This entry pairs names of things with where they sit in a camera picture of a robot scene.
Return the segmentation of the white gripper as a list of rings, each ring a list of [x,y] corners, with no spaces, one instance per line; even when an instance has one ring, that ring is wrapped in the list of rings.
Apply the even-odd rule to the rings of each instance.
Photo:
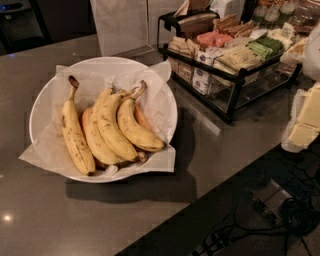
[[[320,80],[320,23],[312,30],[305,45],[303,72],[314,81]],[[320,83],[315,83],[308,91],[297,91],[290,117],[281,147],[299,153],[320,134]]]

